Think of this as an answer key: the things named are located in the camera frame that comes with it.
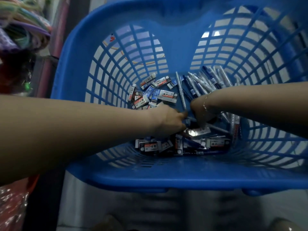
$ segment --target basket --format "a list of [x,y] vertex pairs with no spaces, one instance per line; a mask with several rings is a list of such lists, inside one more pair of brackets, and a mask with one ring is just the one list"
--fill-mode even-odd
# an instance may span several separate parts
[[[221,65],[231,79],[239,75],[243,85],[306,81],[308,9],[303,3],[306,0],[106,4],[67,38],[51,97],[128,108],[131,84],[153,72],[157,78],[174,78],[176,71],[197,72],[202,65]],[[182,109],[179,101],[177,108]],[[125,143],[71,163],[67,170],[90,185],[114,191],[241,188],[262,195],[308,188],[306,139],[246,119],[241,119],[241,133],[242,140],[225,155],[154,158]]]

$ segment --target forearm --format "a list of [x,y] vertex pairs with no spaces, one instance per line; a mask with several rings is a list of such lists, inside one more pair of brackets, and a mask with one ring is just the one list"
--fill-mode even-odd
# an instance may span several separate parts
[[0,184],[150,136],[156,127],[148,110],[52,99],[0,96],[0,114]]
[[236,86],[213,92],[206,106],[308,137],[308,82]]

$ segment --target blue pen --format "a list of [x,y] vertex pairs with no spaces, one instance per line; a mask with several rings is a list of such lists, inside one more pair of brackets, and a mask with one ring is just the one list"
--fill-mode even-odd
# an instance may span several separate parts
[[188,100],[189,102],[191,102],[191,101],[192,101],[192,98],[190,97],[190,95],[188,95],[187,91],[185,91],[185,90],[183,89],[183,93],[184,93],[184,96],[186,96],[187,100]]
[[185,82],[187,88],[190,90],[190,93],[192,94],[192,96],[193,96],[194,98],[197,98],[198,96],[197,96],[197,94],[195,93],[195,91],[194,91],[192,85],[190,84],[188,78],[187,78],[185,75],[183,75],[183,78],[184,78],[184,82]]
[[205,73],[205,75],[209,78],[209,80],[214,84],[214,86],[217,89],[221,89],[221,86],[218,84],[216,79],[208,72],[208,69],[206,68],[206,66],[202,66],[201,69],[202,69],[202,72]]

